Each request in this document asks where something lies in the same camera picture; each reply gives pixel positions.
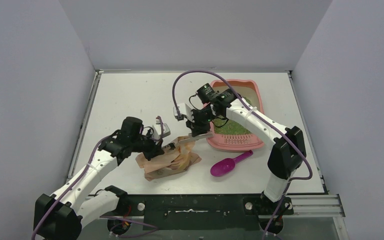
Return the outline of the beige cat litter bag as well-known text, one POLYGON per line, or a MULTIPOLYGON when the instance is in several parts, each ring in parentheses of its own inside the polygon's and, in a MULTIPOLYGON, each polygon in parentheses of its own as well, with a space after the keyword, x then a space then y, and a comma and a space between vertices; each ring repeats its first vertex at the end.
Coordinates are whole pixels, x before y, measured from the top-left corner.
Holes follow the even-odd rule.
POLYGON ((190 166, 202 160, 193 152, 195 142, 190 136, 179 136, 164 146, 164 154, 147 160, 141 153, 135 160, 144 170, 144 178, 148 181, 176 175, 187 171, 190 166))

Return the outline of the purple litter scoop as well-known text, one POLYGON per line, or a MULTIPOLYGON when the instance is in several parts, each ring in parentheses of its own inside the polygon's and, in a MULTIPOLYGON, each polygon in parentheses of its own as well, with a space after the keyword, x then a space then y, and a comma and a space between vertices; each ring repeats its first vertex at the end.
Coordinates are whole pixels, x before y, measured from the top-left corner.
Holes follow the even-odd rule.
POLYGON ((210 174, 213 177, 222 177, 231 172, 239 162, 251 157, 253 154, 252 150, 248 150, 234 158, 225 158, 211 167, 210 174))

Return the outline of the white bag clip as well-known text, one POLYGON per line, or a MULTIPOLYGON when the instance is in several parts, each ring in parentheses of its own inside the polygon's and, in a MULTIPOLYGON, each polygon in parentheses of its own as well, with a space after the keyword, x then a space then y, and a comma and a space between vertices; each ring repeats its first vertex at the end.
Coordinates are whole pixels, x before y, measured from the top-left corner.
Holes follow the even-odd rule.
POLYGON ((181 144, 186 144, 189 142, 198 141, 201 139, 212 138, 213 136, 214 136, 214 134, 212 132, 208 132, 205 134, 199 134, 197 136, 188 135, 185 139, 179 140, 177 143, 181 145, 181 144))

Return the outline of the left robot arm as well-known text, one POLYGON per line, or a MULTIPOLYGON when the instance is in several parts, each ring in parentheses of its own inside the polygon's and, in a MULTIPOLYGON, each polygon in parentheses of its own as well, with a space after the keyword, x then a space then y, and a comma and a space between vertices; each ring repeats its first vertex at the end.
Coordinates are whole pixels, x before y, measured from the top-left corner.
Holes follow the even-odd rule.
POLYGON ((128 200, 117 187, 87 198, 132 153, 142 153, 147 160, 164 154, 163 139, 171 132, 160 116, 156 119, 156 124, 143 134, 142 120, 126 117, 120 129, 98 141, 85 166, 73 178, 51 195, 42 194, 35 202, 31 239, 41 236, 46 240, 76 240, 83 227, 104 213, 125 213, 128 200))

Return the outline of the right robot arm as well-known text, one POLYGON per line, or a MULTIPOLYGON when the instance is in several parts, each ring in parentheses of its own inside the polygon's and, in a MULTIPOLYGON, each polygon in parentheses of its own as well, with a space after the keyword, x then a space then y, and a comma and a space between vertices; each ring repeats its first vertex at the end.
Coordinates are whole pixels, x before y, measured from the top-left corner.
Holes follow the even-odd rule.
POLYGON ((203 108, 193 109, 185 103, 175 103, 173 114, 178 121, 186 120, 186 126, 193 137, 210 131, 212 120, 222 116, 234 121, 256 135, 270 149, 267 166, 270 171, 268 182, 263 189, 262 209, 269 214, 281 207, 291 181, 295 180, 296 170, 307 163, 304 134, 297 127, 279 124, 256 107, 249 104, 229 85, 223 92, 216 92, 207 83, 196 91, 203 108))

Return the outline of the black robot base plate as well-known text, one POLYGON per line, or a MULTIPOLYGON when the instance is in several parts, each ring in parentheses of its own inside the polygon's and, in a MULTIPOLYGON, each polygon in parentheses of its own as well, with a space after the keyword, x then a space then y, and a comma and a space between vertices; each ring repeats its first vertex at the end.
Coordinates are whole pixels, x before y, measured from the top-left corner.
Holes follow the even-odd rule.
POLYGON ((264 229, 271 215, 294 214, 292 200, 280 206, 260 193, 251 194, 129 194, 106 216, 138 217, 160 230, 264 229))

